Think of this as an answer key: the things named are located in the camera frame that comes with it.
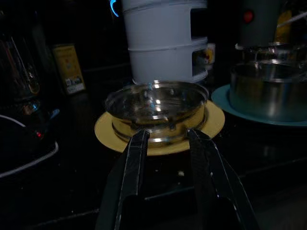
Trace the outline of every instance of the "label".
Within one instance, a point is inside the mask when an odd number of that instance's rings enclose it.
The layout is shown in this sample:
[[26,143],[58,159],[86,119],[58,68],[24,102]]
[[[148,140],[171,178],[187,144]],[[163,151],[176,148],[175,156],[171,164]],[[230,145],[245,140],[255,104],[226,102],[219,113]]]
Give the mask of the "label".
[[56,46],[52,51],[66,93],[73,94],[84,90],[84,80],[74,45]]

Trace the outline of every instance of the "blue plate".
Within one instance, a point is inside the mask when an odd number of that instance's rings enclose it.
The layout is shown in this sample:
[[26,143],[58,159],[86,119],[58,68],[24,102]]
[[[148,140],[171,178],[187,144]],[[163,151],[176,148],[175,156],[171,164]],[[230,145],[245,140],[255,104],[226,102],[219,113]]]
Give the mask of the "blue plate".
[[211,99],[218,107],[220,107],[221,109],[223,109],[224,111],[232,115],[235,115],[235,116],[238,116],[238,117],[250,120],[250,121],[256,121],[256,122],[277,125],[277,126],[307,127],[307,120],[306,121],[296,121],[296,122],[279,122],[279,121],[270,121],[270,120],[255,117],[252,115],[242,114],[231,106],[229,102],[229,96],[228,96],[229,89],[230,89],[230,85],[224,85],[216,89],[211,95]]

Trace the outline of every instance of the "stainless steel bowl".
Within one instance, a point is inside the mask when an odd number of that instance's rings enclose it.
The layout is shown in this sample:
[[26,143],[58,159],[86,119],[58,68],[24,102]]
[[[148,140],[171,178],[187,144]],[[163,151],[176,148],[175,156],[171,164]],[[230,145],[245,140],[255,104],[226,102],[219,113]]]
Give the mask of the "stainless steel bowl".
[[242,47],[242,61],[273,60],[276,62],[288,62],[294,65],[306,64],[307,46],[272,43],[268,46]]
[[128,141],[138,130],[150,132],[149,146],[161,146],[186,137],[188,128],[205,121],[208,91],[197,84],[165,81],[133,85],[111,93],[106,110],[113,129]]
[[229,100],[238,111],[270,121],[307,119],[307,82],[300,68],[253,62],[232,69]]

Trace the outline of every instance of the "dark countertop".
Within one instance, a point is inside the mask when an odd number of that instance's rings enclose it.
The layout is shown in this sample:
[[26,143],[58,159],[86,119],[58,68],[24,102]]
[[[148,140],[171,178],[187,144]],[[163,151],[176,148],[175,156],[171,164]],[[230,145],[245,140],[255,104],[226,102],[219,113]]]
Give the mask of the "dark countertop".
[[[8,229],[94,229],[107,175],[119,156],[96,139],[94,125],[104,111],[106,96],[129,78],[116,80],[111,70],[87,75],[87,91],[59,103],[60,114],[52,128],[59,152],[0,181],[0,223],[4,220]],[[225,116],[225,126],[213,140],[240,176],[256,215],[260,213],[265,222],[262,214],[276,207],[277,201],[305,194],[307,130]],[[189,185],[187,159],[188,151],[148,158],[147,193]],[[186,172],[185,176],[178,171]]]

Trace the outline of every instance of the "appliance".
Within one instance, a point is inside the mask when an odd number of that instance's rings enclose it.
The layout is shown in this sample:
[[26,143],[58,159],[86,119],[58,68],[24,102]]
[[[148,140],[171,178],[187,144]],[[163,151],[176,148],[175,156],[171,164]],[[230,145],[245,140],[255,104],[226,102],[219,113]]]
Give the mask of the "appliance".
[[206,9],[207,1],[125,0],[122,8],[134,83],[206,77],[204,67],[193,66],[192,54],[206,48],[207,37],[193,37],[191,15]]

